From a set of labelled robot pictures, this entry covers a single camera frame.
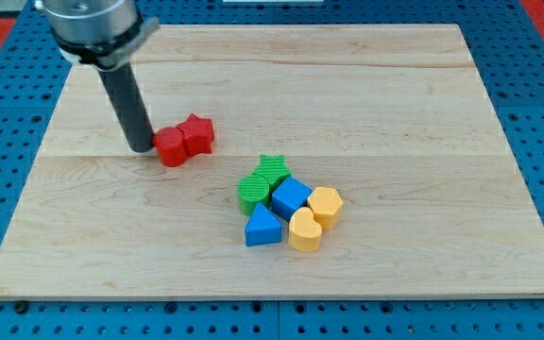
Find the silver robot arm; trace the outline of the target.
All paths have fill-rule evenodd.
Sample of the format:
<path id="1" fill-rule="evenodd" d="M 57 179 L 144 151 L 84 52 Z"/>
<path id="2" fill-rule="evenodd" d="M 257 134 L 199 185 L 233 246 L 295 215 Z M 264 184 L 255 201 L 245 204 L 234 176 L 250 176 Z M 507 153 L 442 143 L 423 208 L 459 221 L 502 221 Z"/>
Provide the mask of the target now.
<path id="1" fill-rule="evenodd" d="M 35 0 L 62 56 L 100 72 L 115 71 L 160 28 L 144 19 L 134 0 Z"/>

